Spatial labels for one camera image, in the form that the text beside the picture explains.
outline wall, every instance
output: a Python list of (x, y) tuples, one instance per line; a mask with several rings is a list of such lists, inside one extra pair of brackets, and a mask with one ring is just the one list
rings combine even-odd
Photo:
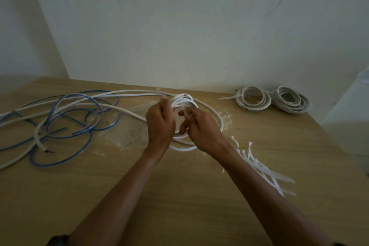
[(369, 66), (324, 119), (322, 127), (369, 173)]
[(68, 74), (37, 0), (0, 0), (0, 93)]
[(368, 0), (39, 0), (73, 79), (293, 87), (321, 122), (368, 64)]

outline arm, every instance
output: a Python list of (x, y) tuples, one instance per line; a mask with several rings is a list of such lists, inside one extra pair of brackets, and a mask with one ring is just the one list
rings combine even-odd
[(149, 143), (138, 161), (76, 227), (68, 246), (115, 246), (155, 165), (173, 139), (175, 118), (169, 100), (161, 98), (146, 114)]
[(269, 238), (276, 246), (332, 246), (330, 239), (288, 200), (282, 197), (229, 145), (213, 117), (197, 108), (187, 108), (188, 115), (180, 133), (187, 131), (196, 146), (228, 172), (251, 206)]

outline wooden table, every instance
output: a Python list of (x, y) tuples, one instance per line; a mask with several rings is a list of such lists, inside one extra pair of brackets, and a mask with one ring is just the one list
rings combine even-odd
[[(156, 88), (40, 78), (1, 99), (0, 110), (11, 109), (58, 94), (83, 90)], [(369, 179), (353, 167), (323, 129), (309, 115), (290, 115), (269, 107), (246, 111), (222, 94), (188, 92), (222, 115), (230, 114), (226, 137), (252, 152), (270, 169), (296, 181), (280, 182), (297, 193), (287, 199), (319, 225), (334, 241), (368, 245)], [(130, 108), (157, 100), (156, 96), (121, 99)], [(1, 147), (33, 132), (26, 122), (0, 128)], [(57, 154), (75, 151), (82, 137), (51, 140)], [(56, 234), (68, 234), (126, 173), (145, 144), (122, 150), (106, 136), (69, 162), (40, 169), (28, 157), (0, 172), (1, 245), (45, 245)], [(24, 146), (0, 152), (0, 163), (12, 159)], [(38, 152), (42, 160), (44, 153)], [(227, 173), (199, 150), (168, 150), (147, 183), (122, 239), (122, 245), (271, 245), (260, 223)]]

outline table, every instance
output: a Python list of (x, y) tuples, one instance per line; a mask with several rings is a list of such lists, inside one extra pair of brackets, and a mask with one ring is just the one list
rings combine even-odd
[[(3, 97), (0, 110), (3, 113), (51, 95), (96, 89), (156, 88), (42, 77)], [(234, 136), (242, 149), (252, 141), (256, 158), (296, 181), (279, 181), (281, 187), (297, 193), (286, 195), (288, 200), (334, 241), (350, 246), (368, 244), (369, 179), (308, 114), (291, 115), (273, 106), (252, 112), (240, 108), (234, 99), (217, 100), (225, 94), (161, 90), (187, 92), (222, 111), (221, 116), (228, 118), (224, 130), (228, 139)], [(118, 105), (130, 108), (151, 100), (158, 97), (123, 98)], [(1, 128), (0, 146), (30, 136), (33, 127), (25, 124)], [(50, 145), (62, 153), (75, 150), (81, 142), (75, 138), (50, 141)], [(0, 152), (1, 163), (22, 148)], [(1, 171), (1, 244), (45, 245), (53, 235), (70, 233), (133, 165), (143, 148), (144, 143), (122, 150), (106, 136), (94, 134), (90, 146), (65, 164), (41, 169), (26, 157)], [(197, 149), (168, 150), (147, 183), (121, 244), (271, 245), (222, 170)]]

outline person's right hand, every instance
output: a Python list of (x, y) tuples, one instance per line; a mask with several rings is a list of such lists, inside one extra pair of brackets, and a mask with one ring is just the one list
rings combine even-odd
[(178, 113), (185, 118), (179, 128), (179, 133), (183, 135), (187, 132), (197, 148), (215, 159), (232, 148), (210, 114), (198, 108), (186, 107), (186, 111), (188, 115), (185, 115), (183, 110)]

